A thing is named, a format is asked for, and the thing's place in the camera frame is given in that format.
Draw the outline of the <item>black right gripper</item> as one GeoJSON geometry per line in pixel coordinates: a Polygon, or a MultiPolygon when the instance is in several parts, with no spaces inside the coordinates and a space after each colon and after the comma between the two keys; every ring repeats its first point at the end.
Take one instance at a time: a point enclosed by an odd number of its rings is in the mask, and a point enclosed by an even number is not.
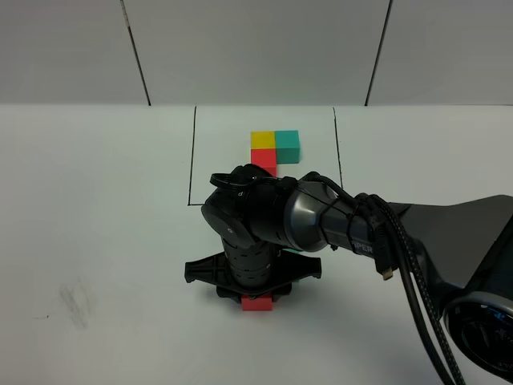
{"type": "Polygon", "coordinates": [[[269,294],[272,302],[289,295],[295,280],[321,277],[321,259],[281,253],[283,247],[259,241],[247,249],[223,240],[223,251],[185,264],[188,283],[199,281],[216,287],[217,295],[241,303],[242,296],[269,294]]]}

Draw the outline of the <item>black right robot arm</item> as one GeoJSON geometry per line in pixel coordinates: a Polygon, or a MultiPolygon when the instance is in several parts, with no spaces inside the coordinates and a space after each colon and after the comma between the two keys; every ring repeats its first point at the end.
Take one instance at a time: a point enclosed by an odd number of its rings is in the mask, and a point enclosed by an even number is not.
{"type": "Polygon", "coordinates": [[[457,347],[474,364],[512,379],[512,199],[457,205],[350,196],[326,176],[274,177],[254,164],[210,178],[201,212],[220,253],[184,268],[187,282],[216,287],[237,302],[275,298],[321,276],[316,252],[347,249],[400,273],[419,337],[438,376],[460,384],[457,347]]]}

